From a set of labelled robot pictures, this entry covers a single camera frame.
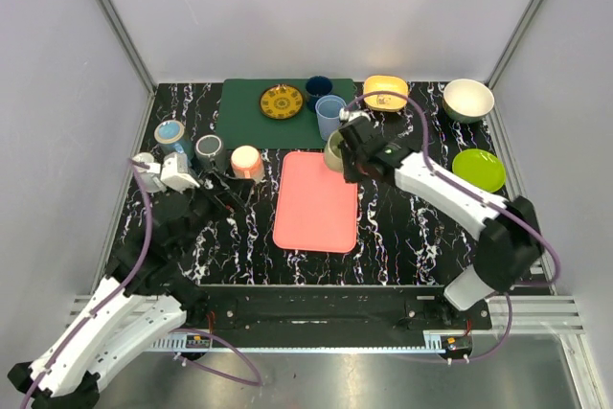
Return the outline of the sage green mug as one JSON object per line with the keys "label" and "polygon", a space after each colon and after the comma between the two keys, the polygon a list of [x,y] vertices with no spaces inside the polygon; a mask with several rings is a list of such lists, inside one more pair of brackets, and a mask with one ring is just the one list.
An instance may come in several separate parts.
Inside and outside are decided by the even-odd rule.
{"label": "sage green mug", "polygon": [[324,149],[324,161],[327,167],[335,172],[343,172],[343,159],[340,144],[343,136],[338,130],[333,131]]}

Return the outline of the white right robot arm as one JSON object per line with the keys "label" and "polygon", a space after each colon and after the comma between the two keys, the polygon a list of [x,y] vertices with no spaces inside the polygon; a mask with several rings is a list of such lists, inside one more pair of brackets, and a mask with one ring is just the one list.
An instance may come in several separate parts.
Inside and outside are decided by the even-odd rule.
{"label": "white right robot arm", "polygon": [[534,205],[486,193],[431,161],[424,151],[387,141],[368,117],[341,124],[344,178],[369,178],[411,193],[459,223],[476,241],[473,263],[443,290],[435,317],[447,329],[465,322],[487,296],[508,291],[545,252]]}

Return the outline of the pink and white mug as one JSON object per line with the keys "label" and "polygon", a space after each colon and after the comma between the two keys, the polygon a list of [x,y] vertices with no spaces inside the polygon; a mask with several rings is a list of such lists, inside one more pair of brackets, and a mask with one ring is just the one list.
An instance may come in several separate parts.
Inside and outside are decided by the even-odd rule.
{"label": "pink and white mug", "polygon": [[261,154],[252,146],[236,148],[231,155],[231,166],[236,178],[250,179],[257,183],[264,178]]}

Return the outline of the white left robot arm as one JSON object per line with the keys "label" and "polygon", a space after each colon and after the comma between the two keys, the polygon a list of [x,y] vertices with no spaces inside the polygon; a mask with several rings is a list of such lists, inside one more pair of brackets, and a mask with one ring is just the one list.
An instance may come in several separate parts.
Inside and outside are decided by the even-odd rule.
{"label": "white left robot arm", "polygon": [[48,351],[8,373],[22,407],[92,408],[114,376],[176,329],[188,357],[216,323],[212,296],[180,270],[204,226],[245,209],[249,181],[207,172],[183,193],[143,193],[145,222],[118,246],[89,302]]}

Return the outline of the dark grey mug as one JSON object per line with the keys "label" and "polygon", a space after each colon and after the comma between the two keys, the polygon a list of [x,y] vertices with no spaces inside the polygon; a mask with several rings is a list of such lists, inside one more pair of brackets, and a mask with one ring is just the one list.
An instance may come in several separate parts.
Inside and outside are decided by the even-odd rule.
{"label": "dark grey mug", "polygon": [[200,137],[194,145],[199,165],[203,170],[225,172],[228,168],[227,151],[220,137],[207,134]]}

